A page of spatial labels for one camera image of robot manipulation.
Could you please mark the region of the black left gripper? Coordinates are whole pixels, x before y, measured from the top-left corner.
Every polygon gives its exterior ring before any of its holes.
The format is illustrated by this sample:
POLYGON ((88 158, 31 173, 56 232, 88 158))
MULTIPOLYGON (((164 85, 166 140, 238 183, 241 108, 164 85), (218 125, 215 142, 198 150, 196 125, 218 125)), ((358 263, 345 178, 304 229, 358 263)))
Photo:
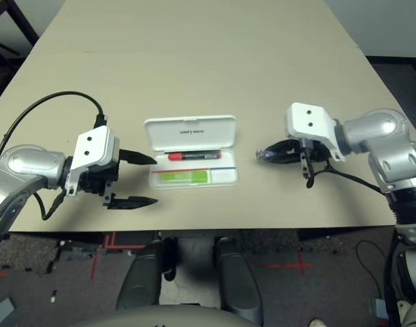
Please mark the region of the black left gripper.
MULTIPOLYGON (((119 160, 126 161, 128 164, 140 166, 157 164, 157 162, 148 155, 125 149, 119 150, 119 160)), ((115 198, 115 193, 112 192, 112 184, 118 180, 119 166, 119 163, 109 163, 105 166, 94 165, 89 168, 80 175, 80 190, 85 193, 97 194, 102 197, 103 205, 106 206, 108 210, 134 210, 158 202, 157 199, 140 196, 115 198)))

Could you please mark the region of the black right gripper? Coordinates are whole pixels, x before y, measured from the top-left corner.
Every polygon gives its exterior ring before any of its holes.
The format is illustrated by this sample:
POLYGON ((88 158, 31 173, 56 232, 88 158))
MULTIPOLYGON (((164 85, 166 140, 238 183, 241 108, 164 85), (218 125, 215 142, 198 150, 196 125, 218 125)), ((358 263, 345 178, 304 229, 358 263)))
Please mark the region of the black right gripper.
POLYGON ((300 163, 304 178, 313 174, 313 163, 326 160, 326 148, 320 141, 310 139, 287 139, 266 148, 267 161, 272 164, 300 163))

